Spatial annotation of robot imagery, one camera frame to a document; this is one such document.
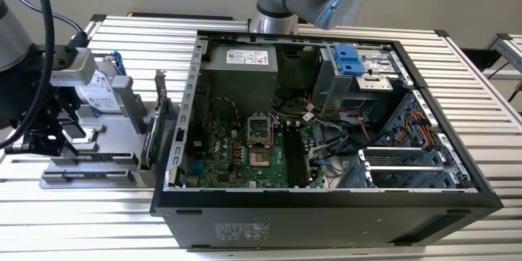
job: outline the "ram slot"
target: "ram slot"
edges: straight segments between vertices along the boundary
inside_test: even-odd
[[[299,127],[285,127],[283,145],[289,187],[294,188],[298,186],[303,188],[307,186],[307,166]]]

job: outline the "sticker label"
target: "sticker label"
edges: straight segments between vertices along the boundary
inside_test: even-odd
[[[227,63],[269,65],[269,51],[228,50]]]
[[[377,66],[377,64],[375,64],[374,62],[367,62],[366,65],[367,65],[370,68],[373,68],[373,69],[377,69],[377,68],[378,68],[378,66]]]
[[[307,122],[314,117],[314,113],[309,112],[306,115],[303,115],[303,119]]]
[[[102,112],[120,111],[120,106],[104,73],[95,71],[91,83],[80,86],[88,104]]]
[[[306,108],[307,108],[309,111],[313,111],[315,106],[314,106],[314,104],[310,103]]]
[[[215,235],[220,241],[266,240],[270,222],[216,222]]]

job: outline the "metal case frame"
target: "metal case frame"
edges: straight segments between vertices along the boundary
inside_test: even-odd
[[[502,208],[501,200],[427,90],[427,83],[402,44],[398,41],[367,39],[363,40],[365,43],[391,45],[398,52],[413,77],[414,88],[421,92],[439,122],[439,129],[447,135],[447,140],[475,179],[479,193],[265,193],[263,190],[235,192],[170,188],[164,183],[171,180],[168,170],[182,163],[200,60],[211,39],[230,43],[290,42],[313,46],[358,41],[327,37],[199,32],[171,157],[164,181],[159,181],[156,185],[151,210],[155,215],[163,216],[180,247],[327,248],[426,245]],[[220,234],[223,230],[245,229],[253,224],[258,224],[257,228],[262,231],[267,230],[259,238],[222,238],[227,236]]]

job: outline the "gray cable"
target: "gray cable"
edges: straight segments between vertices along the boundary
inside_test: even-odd
[[[42,12],[42,8],[35,6],[31,2],[28,2],[27,0],[19,0],[30,9],[32,9],[34,11],[39,12],[39,13],[43,13]],[[74,21],[71,20],[70,18],[64,17],[63,15],[59,15],[58,13],[54,13],[52,14],[52,17],[60,21],[63,21],[64,23],[67,23],[70,26],[72,26],[76,30],[76,32],[83,32],[83,29],[80,27],[80,25]]]

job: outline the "aluminum extrusion table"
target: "aluminum extrusion table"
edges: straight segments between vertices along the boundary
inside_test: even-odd
[[[497,34],[487,45],[487,49],[497,50],[522,73],[522,35]]]
[[[166,71],[179,102],[196,30],[246,31],[243,21],[106,17],[87,32],[95,53],[119,50],[134,90],[155,100],[154,74]],[[522,260],[522,118],[451,38],[435,31],[343,27],[302,35],[399,40],[506,208],[433,246],[282,251],[187,252],[162,218],[148,215],[151,189],[54,190],[39,187],[47,159],[2,157],[0,255],[6,260]]]

